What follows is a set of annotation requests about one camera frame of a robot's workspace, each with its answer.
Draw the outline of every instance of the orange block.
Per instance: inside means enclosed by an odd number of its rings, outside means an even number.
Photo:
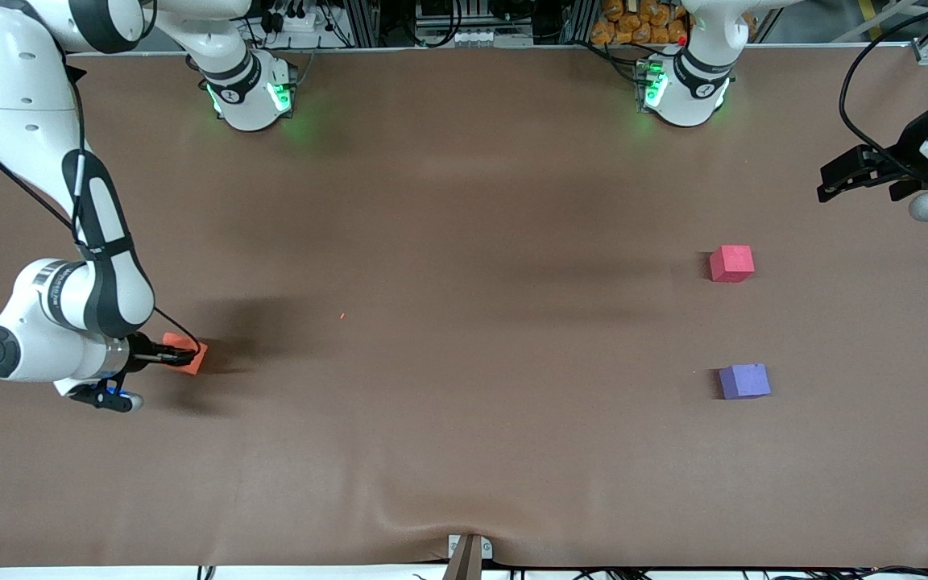
[[[196,349],[196,342],[191,338],[185,337],[183,334],[175,333],[163,333],[163,344],[167,346],[174,346],[176,349]],[[199,349],[199,354],[192,359],[192,362],[185,364],[184,367],[170,367],[168,368],[171,371],[184,372],[186,375],[198,375],[199,366],[203,363],[203,357],[206,356],[206,342],[202,342],[202,347]]]

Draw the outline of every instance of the blue cube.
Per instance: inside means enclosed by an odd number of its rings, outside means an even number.
[[[719,371],[719,377],[726,399],[755,399],[773,392],[764,364],[733,364]]]

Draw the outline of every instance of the brown tabletop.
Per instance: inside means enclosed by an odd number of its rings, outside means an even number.
[[[814,195],[856,142],[855,54],[747,51],[696,129],[589,52],[325,54],[251,135],[180,58],[81,60],[209,359],[132,375],[131,415],[0,382],[0,565],[423,561],[480,532],[513,565],[928,566],[928,224]],[[853,94],[892,142],[928,68],[879,49]],[[0,176],[0,308],[68,238]],[[706,279],[721,243],[754,278]],[[733,363],[773,395],[719,400]]]

